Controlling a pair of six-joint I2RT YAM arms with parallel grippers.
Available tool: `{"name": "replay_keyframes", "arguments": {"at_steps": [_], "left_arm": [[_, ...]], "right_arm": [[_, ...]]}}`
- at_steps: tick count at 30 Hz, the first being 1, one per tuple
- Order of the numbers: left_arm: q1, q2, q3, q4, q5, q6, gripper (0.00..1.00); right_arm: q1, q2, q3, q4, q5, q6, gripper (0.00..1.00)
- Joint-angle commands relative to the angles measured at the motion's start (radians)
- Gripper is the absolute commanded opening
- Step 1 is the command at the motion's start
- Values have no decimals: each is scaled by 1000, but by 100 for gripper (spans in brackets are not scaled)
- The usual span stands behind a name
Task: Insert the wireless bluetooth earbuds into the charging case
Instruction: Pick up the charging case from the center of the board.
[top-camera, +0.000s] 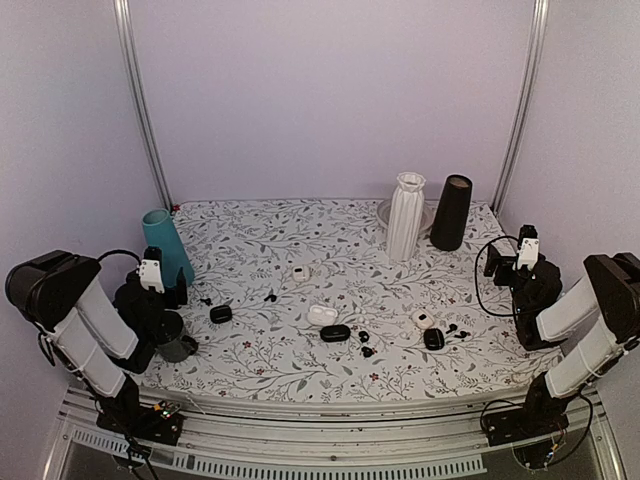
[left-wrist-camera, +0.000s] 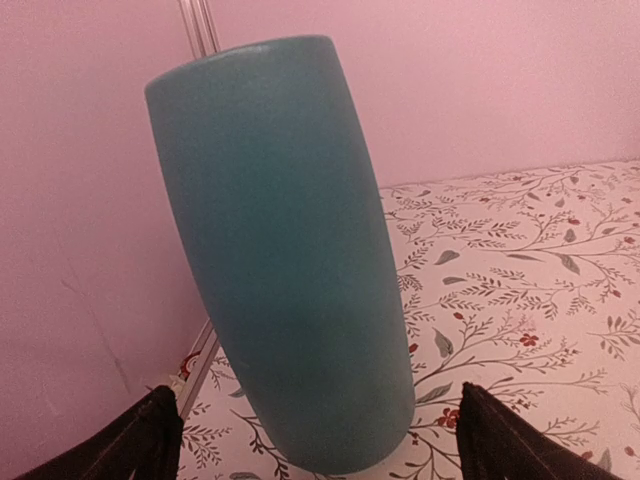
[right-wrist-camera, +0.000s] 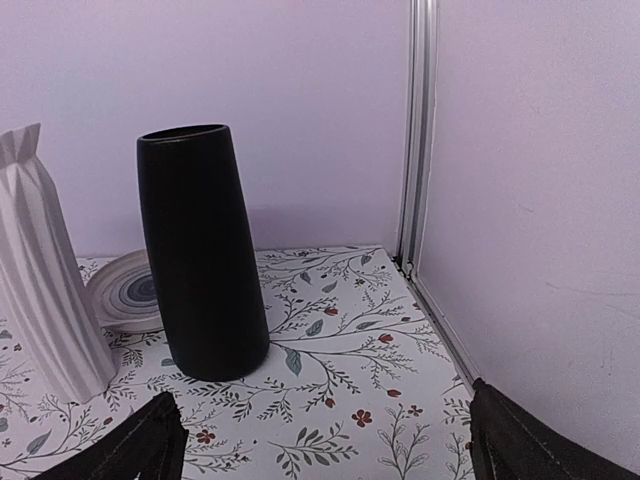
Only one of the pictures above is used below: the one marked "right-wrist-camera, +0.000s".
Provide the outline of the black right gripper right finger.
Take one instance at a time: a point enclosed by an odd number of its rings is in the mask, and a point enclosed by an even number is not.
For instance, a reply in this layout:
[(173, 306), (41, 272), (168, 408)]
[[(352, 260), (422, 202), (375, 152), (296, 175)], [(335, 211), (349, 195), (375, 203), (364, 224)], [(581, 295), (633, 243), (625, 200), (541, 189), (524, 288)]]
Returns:
[(565, 438), (478, 378), (470, 403), (477, 479), (636, 480), (639, 475)]

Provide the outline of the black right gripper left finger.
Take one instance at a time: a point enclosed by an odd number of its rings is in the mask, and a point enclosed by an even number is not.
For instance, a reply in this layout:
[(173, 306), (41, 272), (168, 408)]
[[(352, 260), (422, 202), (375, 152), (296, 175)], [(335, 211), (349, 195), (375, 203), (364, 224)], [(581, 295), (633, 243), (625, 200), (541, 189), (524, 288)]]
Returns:
[(173, 395), (162, 392), (93, 446), (39, 479), (179, 479), (188, 431)]

